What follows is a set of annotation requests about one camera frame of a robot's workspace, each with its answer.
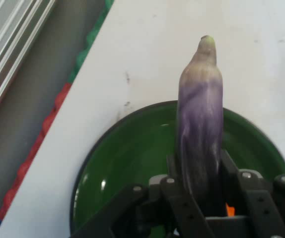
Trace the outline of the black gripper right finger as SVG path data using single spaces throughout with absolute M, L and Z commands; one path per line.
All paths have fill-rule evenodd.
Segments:
M 223 238 L 285 238 L 285 174 L 269 182 L 258 171 L 239 169 L 222 150 L 221 179 L 235 209 L 221 223 Z

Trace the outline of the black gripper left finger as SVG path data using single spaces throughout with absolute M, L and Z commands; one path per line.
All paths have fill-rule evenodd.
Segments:
M 213 238 L 197 203 L 179 182 L 173 155 L 166 158 L 168 174 L 153 176 L 149 185 L 127 185 L 89 218 L 72 238 L 147 238 L 163 226 L 164 237 Z

